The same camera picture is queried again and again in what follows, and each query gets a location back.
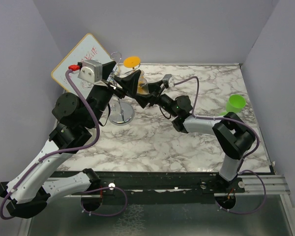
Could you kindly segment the orange plastic wine glass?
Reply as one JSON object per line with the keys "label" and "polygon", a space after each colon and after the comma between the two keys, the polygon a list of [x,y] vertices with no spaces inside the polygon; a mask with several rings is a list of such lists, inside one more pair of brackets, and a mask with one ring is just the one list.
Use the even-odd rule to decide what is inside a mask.
{"label": "orange plastic wine glass", "polygon": [[[130,74],[131,72],[134,72],[140,68],[141,65],[141,59],[137,56],[131,56],[124,60],[123,66],[128,69],[128,71],[125,72],[125,75]],[[144,77],[144,71],[141,71],[140,77]]]}

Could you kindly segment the green plastic wine glass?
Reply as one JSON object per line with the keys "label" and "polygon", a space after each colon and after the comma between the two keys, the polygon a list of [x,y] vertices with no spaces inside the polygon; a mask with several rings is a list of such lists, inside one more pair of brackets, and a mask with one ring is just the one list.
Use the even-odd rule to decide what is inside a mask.
{"label": "green plastic wine glass", "polygon": [[223,106],[223,111],[218,116],[224,116],[228,112],[240,113],[246,106],[246,100],[239,94],[232,94]]}

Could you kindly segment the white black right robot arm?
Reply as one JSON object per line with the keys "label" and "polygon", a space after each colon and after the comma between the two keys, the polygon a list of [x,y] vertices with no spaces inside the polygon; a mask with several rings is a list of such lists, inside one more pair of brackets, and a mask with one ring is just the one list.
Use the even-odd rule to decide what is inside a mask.
{"label": "white black right robot arm", "polygon": [[150,94],[135,93],[133,98],[142,108],[158,105],[169,113],[174,117],[172,124],[177,132],[214,135],[225,154],[216,187],[221,192],[228,192],[233,188],[233,180],[245,158],[256,151],[256,147],[252,145],[260,145],[260,138],[256,131],[234,112],[217,117],[197,116],[196,103],[192,103],[189,96],[182,95],[172,99],[163,93],[164,89],[178,85],[178,82],[174,83],[171,79],[163,79],[148,84]]}

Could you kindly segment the clear wine glass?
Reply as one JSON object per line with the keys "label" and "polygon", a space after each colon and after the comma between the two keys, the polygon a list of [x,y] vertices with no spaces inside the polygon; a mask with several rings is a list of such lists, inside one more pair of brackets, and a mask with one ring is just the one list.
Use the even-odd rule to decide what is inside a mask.
{"label": "clear wine glass", "polygon": [[110,109],[111,109],[111,114],[110,117],[117,117],[121,115],[121,105],[120,105],[120,100],[113,96],[113,98],[109,102]]}
{"label": "clear wine glass", "polygon": [[144,77],[140,77],[138,80],[138,88],[137,88],[138,94],[149,94],[148,90],[148,82]]}
{"label": "clear wine glass", "polygon": [[92,83],[89,83],[89,82],[87,82],[87,81],[82,80],[82,81],[81,81],[81,86],[82,86],[83,88],[85,88],[85,89],[90,89],[90,88],[93,87],[93,84],[92,84]]}

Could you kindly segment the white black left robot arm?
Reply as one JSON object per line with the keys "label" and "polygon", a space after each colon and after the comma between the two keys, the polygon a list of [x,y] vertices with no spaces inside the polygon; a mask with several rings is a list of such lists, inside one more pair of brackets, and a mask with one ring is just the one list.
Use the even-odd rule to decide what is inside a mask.
{"label": "white black left robot arm", "polygon": [[72,73],[86,72],[80,62],[69,66],[65,77],[74,93],[64,93],[56,102],[52,113],[58,125],[52,131],[43,149],[32,162],[12,181],[0,182],[0,217],[4,220],[32,218],[39,214],[53,199],[76,192],[93,194],[98,190],[97,175],[85,169],[65,180],[47,184],[46,180],[67,159],[78,151],[97,143],[100,137],[100,118],[113,94],[121,90],[94,85],[85,98],[71,80]]}

